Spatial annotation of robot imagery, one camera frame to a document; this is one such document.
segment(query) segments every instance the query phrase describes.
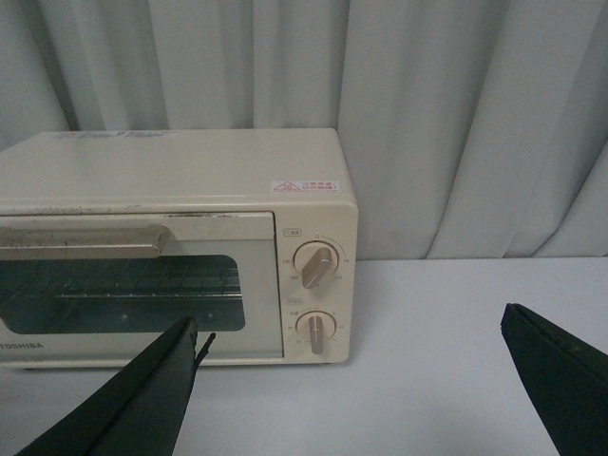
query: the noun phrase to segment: wire rack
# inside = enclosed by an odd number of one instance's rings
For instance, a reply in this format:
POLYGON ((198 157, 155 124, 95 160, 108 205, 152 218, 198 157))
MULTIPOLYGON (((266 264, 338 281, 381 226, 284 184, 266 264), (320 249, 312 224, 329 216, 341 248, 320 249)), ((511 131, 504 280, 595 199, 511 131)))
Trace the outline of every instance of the wire rack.
POLYGON ((242 299, 227 256, 8 261, 0 268, 0 290, 12 297, 242 299))

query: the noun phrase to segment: door handle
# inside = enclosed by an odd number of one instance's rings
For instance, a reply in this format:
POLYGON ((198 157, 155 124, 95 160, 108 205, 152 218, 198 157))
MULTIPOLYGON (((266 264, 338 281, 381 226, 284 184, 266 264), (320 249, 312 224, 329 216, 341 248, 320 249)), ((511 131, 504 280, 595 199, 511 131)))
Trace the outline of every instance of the door handle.
POLYGON ((158 257, 166 226, 91 229, 0 229, 0 260, 158 257))

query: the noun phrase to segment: glass window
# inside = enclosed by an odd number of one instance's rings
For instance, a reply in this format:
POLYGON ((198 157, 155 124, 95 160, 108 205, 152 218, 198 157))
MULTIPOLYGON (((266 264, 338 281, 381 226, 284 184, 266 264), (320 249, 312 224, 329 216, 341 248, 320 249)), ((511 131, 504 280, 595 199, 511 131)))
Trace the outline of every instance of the glass window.
POLYGON ((0 261, 0 318, 14 333, 161 333, 187 315, 202 332, 244 327, 233 259, 0 261))

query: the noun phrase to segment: warning label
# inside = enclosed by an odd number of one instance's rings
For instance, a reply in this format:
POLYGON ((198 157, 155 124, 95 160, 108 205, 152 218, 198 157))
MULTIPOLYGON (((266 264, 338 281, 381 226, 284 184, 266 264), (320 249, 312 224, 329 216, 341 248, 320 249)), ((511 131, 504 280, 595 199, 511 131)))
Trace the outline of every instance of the warning label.
POLYGON ((337 180, 275 180, 271 193, 338 193, 340 182, 337 180))

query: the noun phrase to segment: white table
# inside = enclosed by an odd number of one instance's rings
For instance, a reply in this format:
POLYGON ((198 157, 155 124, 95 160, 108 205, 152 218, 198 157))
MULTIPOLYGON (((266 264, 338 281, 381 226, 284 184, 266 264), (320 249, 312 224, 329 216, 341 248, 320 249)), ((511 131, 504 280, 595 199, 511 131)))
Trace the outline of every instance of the white table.
MULTIPOLYGON (((502 339, 519 302, 608 352, 608 258, 357 265, 342 365, 199 371, 176 455, 557 455, 502 339)), ((0 370, 0 454, 112 370, 0 370)))

